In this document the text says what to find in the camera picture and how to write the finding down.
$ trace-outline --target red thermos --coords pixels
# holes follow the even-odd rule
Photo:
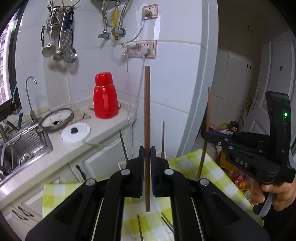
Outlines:
[[[118,101],[110,72],[96,75],[94,88],[94,113],[102,119],[112,118],[118,114]]]

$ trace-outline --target checkered tablecloth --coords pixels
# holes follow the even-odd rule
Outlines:
[[[169,161],[170,168],[181,172],[186,178],[196,179],[202,150]],[[205,155],[202,177],[209,179],[221,191],[232,199],[239,207],[248,213],[260,225],[262,219],[252,212],[252,206],[243,194],[237,189],[228,176],[219,166]],[[48,184],[44,186],[43,217],[49,214],[56,206],[65,200],[82,183]],[[161,213],[172,222],[172,212],[169,198],[151,197],[150,212],[145,212],[144,197],[140,199],[125,199],[122,223],[122,241],[140,240],[137,214],[140,216],[141,229],[144,240],[169,241],[173,234],[161,219]]]

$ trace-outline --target white countertop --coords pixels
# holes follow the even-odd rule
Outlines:
[[[99,119],[94,115],[94,111],[87,107],[80,110],[91,116],[90,119],[81,121],[91,128],[88,142],[99,143],[128,125],[127,111],[123,108],[111,119]],[[0,187],[0,209],[92,147],[84,143],[66,145],[59,132],[50,133],[49,138],[54,147],[53,151],[27,166]]]

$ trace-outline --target power socket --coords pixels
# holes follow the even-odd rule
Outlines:
[[[156,46],[157,46],[156,40],[141,41],[140,52],[141,52],[141,48],[143,46],[149,48],[149,50],[150,50],[150,53],[146,56],[146,58],[155,58],[156,57]]]
[[[158,17],[158,4],[152,4],[148,6],[144,6],[142,9],[142,12],[144,10],[150,11],[151,15],[148,17],[145,17],[144,19],[152,19],[152,18],[157,18]]]
[[[135,48],[128,48],[128,57],[140,57],[140,42],[136,43]]]

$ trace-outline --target black drawer handle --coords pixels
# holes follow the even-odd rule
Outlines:
[[[12,212],[13,212],[13,213],[14,213],[14,214],[15,214],[20,220],[26,220],[26,221],[28,221],[27,218],[25,218],[25,217],[19,215],[16,211],[12,210]]]
[[[78,171],[80,172],[83,180],[86,180],[85,174],[83,173],[83,171],[81,170],[80,166],[76,165],[76,168],[78,169]]]
[[[21,210],[27,217],[34,217],[34,215],[33,214],[31,214],[31,213],[29,213],[29,212],[27,212],[27,211],[25,211],[25,210],[23,210],[20,206],[17,206],[17,208],[19,209],[19,210]]]

